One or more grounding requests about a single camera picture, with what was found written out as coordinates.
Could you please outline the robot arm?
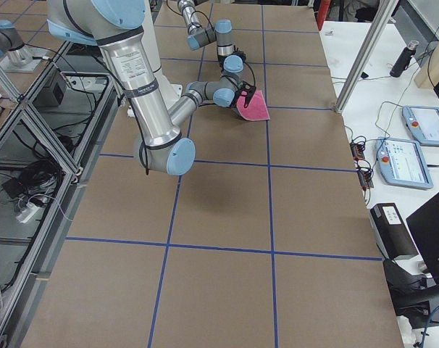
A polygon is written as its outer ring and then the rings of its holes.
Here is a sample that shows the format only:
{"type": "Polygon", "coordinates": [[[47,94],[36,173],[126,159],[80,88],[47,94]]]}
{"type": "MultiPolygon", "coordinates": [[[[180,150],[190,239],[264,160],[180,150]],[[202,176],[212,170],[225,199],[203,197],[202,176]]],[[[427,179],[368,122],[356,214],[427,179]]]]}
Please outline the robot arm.
{"type": "Polygon", "coordinates": [[[243,96],[248,105],[255,86],[243,79],[246,58],[233,43],[232,25],[220,20],[205,28],[197,18],[198,1],[178,1],[192,50],[217,45],[222,68],[217,81],[195,81],[168,107],[149,57],[156,48],[143,43],[151,15],[144,1],[48,1],[49,32],[56,38],[99,47],[107,69],[130,102],[141,137],[136,155],[146,170],[183,175],[195,160],[195,144],[182,135],[180,125],[205,101],[234,108],[243,96]]]}
{"type": "Polygon", "coordinates": [[[187,44],[191,51],[199,50],[209,44],[216,44],[217,61],[223,66],[229,56],[236,56],[246,62],[246,54],[233,40],[233,27],[229,19],[218,20],[214,25],[202,11],[197,10],[204,1],[179,0],[177,9],[184,19],[187,30],[187,44]]]}

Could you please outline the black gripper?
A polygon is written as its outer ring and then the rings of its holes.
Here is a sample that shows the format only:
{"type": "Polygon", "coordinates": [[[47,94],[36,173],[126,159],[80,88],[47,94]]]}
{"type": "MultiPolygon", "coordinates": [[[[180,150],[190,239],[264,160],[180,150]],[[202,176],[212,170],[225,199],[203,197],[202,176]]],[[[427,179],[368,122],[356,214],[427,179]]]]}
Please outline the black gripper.
{"type": "Polygon", "coordinates": [[[248,108],[251,100],[253,99],[255,94],[254,89],[249,89],[246,86],[240,87],[233,96],[233,100],[231,101],[230,108],[241,107],[242,109],[248,108]]]}

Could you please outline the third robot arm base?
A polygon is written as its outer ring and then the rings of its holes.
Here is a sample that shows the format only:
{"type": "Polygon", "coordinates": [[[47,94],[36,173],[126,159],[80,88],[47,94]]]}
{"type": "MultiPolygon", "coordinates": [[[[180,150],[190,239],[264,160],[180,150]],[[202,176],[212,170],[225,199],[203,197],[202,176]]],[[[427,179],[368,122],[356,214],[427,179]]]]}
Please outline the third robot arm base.
{"type": "Polygon", "coordinates": [[[10,73],[32,73],[38,64],[13,23],[0,20],[1,68],[10,73]]]}

